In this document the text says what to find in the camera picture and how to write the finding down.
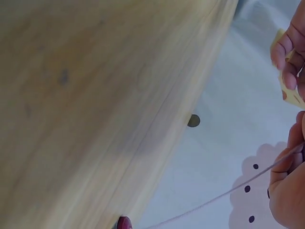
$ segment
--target pink scalloped pattern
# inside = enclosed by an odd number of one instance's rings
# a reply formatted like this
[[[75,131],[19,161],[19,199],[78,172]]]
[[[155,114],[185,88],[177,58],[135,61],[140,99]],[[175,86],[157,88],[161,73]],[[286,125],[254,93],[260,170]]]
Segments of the pink scalloped pattern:
[[[276,146],[264,144],[257,150],[256,156],[246,158],[242,164],[243,175],[239,177],[233,187],[255,176],[268,166],[286,148],[286,143],[280,142]],[[270,172],[253,180],[244,188],[231,194],[233,211],[230,215],[230,229],[284,229],[273,218],[269,209]]]

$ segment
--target small brown dot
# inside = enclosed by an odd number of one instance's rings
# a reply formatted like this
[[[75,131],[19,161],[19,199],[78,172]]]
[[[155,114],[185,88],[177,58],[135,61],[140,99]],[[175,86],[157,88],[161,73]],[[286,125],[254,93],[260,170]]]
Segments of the small brown dot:
[[[287,99],[287,94],[286,94],[286,92],[284,92],[284,91],[282,90],[282,94],[283,94],[283,100],[286,100],[286,99]]]
[[[192,114],[187,126],[188,127],[197,127],[200,124],[200,118],[196,114]]]

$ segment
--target wooden board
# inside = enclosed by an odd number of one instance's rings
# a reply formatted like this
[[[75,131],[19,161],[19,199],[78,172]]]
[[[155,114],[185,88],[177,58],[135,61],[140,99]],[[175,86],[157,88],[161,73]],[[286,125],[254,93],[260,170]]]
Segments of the wooden board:
[[[274,38],[274,41],[272,42],[272,44],[270,46],[270,51],[272,50],[274,45],[278,42],[278,40],[283,36],[284,33],[285,33],[285,30],[283,30],[283,29],[278,30],[278,32],[277,32],[277,34]],[[293,53],[294,53],[293,50],[290,53],[288,53],[288,55],[286,56],[286,59],[289,60],[291,58],[291,56],[293,55]],[[305,103],[304,103],[303,99],[300,97],[297,89],[289,90],[285,86],[285,84],[283,82],[283,78],[282,78],[282,73],[280,73],[280,75],[278,77],[278,80],[279,80],[280,85],[281,85],[283,100],[292,104],[292,105],[295,105],[295,106],[298,106],[302,109],[305,109]]]
[[[0,228],[141,216],[237,0],[3,0]]]

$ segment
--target dark dot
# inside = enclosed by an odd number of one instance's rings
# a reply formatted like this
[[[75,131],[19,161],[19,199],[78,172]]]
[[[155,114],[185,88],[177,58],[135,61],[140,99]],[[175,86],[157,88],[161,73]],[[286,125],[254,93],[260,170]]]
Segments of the dark dot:
[[[196,127],[200,124],[200,118],[198,115],[193,114],[187,124],[188,127]]]
[[[250,217],[249,217],[249,223],[253,223],[254,220],[255,220],[254,216],[250,216]]]
[[[69,81],[69,72],[68,72],[68,69],[64,69],[61,72],[61,75],[58,79],[58,83],[61,85],[65,85],[65,84],[67,84],[68,81]]]
[[[246,187],[244,187],[244,191],[245,191],[246,193],[250,192],[250,190],[251,190],[251,187],[250,187],[249,185],[247,185]]]

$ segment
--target polka dot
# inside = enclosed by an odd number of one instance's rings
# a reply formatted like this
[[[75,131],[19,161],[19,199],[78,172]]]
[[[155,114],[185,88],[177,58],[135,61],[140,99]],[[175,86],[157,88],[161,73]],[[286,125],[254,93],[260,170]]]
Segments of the polka dot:
[[[255,220],[254,216],[250,216],[250,217],[249,217],[249,223],[253,223],[254,220]]]
[[[200,118],[198,115],[193,114],[187,124],[188,127],[197,127],[200,124]]]
[[[246,187],[244,187],[245,193],[250,192],[250,190],[251,190],[251,187],[250,187],[249,185],[247,185]]]

